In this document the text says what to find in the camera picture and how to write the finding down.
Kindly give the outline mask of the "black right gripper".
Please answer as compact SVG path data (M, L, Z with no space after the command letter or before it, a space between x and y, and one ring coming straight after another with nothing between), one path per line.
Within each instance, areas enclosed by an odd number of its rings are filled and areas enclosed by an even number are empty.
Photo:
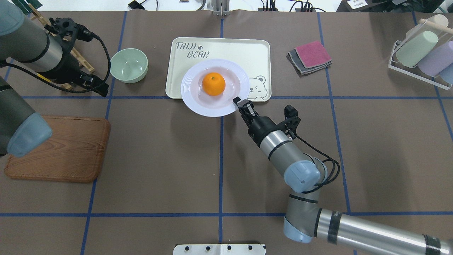
M260 146L264 138L271 132L279 130L278 125L269 117L256 115L254 105L250 100L235 97L233 103L238 108L246 126L248 126L249 137L257 146Z

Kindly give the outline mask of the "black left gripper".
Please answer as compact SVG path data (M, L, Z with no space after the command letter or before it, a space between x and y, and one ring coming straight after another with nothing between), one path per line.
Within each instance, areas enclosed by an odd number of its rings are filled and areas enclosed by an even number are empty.
M99 77L82 71L78 60L68 52L63 52L59 63L50 70L50 80L52 82L57 84L82 84L85 89L93 91L102 97L107 97L109 92L108 78L109 72Z

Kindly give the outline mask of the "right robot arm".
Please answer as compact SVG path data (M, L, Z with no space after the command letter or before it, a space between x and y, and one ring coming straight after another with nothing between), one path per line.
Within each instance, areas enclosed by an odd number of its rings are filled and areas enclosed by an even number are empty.
M452 254L451 239L417 234L319 207L320 189L338 176L340 167L328 155L321 161L293 143L293 139L299 138L298 111L287 105L284 121L274 123L269 117L259 115L250 100L235 97L233 103L251 139L291 188L283 224L286 237L301 243L318 238L373 255ZM332 162L331 171L326 161Z

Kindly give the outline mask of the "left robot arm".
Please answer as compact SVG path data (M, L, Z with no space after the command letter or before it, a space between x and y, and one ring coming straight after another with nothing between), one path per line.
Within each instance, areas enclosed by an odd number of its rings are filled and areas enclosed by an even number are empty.
M97 40L107 58L103 78L87 72L72 54L77 41ZM103 40L71 18L50 18L38 25L17 2L1 1L1 68L20 71L59 91L107 97L111 60ZM52 136L43 116L1 75L1 156L22 157Z

